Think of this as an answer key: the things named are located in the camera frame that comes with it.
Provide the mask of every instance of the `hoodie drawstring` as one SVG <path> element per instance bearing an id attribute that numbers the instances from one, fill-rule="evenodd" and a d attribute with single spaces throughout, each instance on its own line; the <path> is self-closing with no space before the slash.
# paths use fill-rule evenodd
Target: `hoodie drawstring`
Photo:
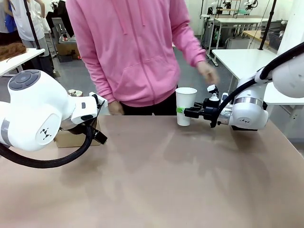
<path id="1" fill-rule="evenodd" d="M 138 6 L 139 6 L 139 11 L 140 11 L 140 14 L 141 14 L 141 18 L 142 18 L 142 25 L 146 26 L 146 18 L 145 18 L 144 13 L 143 13 L 142 0 L 138 0 Z"/>
<path id="2" fill-rule="evenodd" d="M 123 34 L 124 34 L 124 35 L 127 35 L 127 34 L 128 34 L 128 33 L 127 33 L 127 29 L 126 29 L 126 27 L 125 27 L 124 20 L 122 19 L 122 15 L 120 14 L 120 11 L 119 11 L 119 9 L 118 9 L 116 0 L 112 0 L 112 3 L 113 3 L 113 6 L 114 6 L 114 9 L 115 9 L 115 11 L 116 11 L 116 14 L 117 14 L 117 16 L 118 16 L 120 26 L 121 26 L 122 29 L 123 29 Z"/>

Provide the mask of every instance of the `black pants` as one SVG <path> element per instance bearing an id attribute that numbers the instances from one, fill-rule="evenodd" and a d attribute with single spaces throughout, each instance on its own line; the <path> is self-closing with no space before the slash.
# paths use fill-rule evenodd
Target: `black pants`
<path id="1" fill-rule="evenodd" d="M 166 100 L 147 107 L 130 107 L 122 104 L 125 115 L 176 115 L 175 92 Z"/>
<path id="2" fill-rule="evenodd" d="M 0 46 L 8 45 L 15 42 L 21 43 L 18 31 L 14 31 L 11 33 L 0 32 Z"/>

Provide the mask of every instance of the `brown table surface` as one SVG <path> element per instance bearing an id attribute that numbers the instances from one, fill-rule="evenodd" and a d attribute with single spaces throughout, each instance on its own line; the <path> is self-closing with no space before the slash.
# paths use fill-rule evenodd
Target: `brown table surface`
<path id="1" fill-rule="evenodd" d="M 304 161 L 272 124 L 210 129 L 176 117 L 103 116 L 104 146 L 36 170 L 0 158 L 4 228 L 302 228 Z M 71 153 L 52 143 L 27 156 Z"/>

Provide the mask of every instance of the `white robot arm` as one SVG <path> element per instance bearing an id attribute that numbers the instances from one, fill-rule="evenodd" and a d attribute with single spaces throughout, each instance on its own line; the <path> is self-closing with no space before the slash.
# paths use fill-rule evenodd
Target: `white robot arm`
<path id="1" fill-rule="evenodd" d="M 15 75 L 8 90 L 10 104 L 0 102 L 0 145 L 25 151 L 42 149 L 53 141 L 59 129 L 74 129 L 93 120 L 101 103 L 107 106 L 107 101 L 97 95 L 69 96 L 62 85 L 38 70 Z"/>
<path id="2" fill-rule="evenodd" d="M 263 109 L 267 83 L 273 81 L 275 88 L 288 97 L 304 97 L 303 62 L 304 43 L 278 56 L 253 76 L 241 79 L 237 89 L 229 96 L 225 94 L 222 102 L 211 97 L 182 112 L 192 118 L 202 115 L 211 121 L 211 127 L 226 124 L 237 130 L 263 129 L 269 118 Z"/>

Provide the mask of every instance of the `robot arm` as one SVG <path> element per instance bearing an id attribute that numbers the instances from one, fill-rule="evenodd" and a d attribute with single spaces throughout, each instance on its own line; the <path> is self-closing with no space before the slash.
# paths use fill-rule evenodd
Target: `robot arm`
<path id="1" fill-rule="evenodd" d="M 37 151 L 54 140 L 59 130 L 69 130 L 87 135 L 84 153 L 93 139 L 105 143 L 106 137 L 91 126 L 102 105 L 107 101 L 95 94 L 88 97 L 71 97 L 63 86 L 49 75 L 38 70 L 26 70 L 15 75 L 8 84 L 10 104 L 0 102 L 0 155 L 15 159 L 16 163 L 28 164 L 35 168 L 51 168 L 69 163 L 72 158 L 45 161 L 47 166 L 39 166 L 38 161 L 18 157 L 2 144 L 25 151 Z"/>
<path id="2" fill-rule="evenodd" d="M 223 0 L 223 4 L 227 9 L 231 9 L 231 0 Z"/>
<path id="3" fill-rule="evenodd" d="M 246 7 L 246 10 L 252 10 L 258 6 L 257 0 L 247 0 L 247 2 L 244 3 L 244 6 Z"/>
<path id="4" fill-rule="evenodd" d="M 202 115 L 211 121 L 211 127 L 227 124 L 238 129 L 263 129 L 268 121 L 268 112 L 263 109 L 267 83 L 273 81 L 276 89 L 286 96 L 304 97 L 303 61 L 304 43 L 278 56 L 253 76 L 241 79 L 237 89 L 225 95 L 220 104 L 209 98 L 202 105 L 196 103 L 182 112 L 192 118 Z"/>

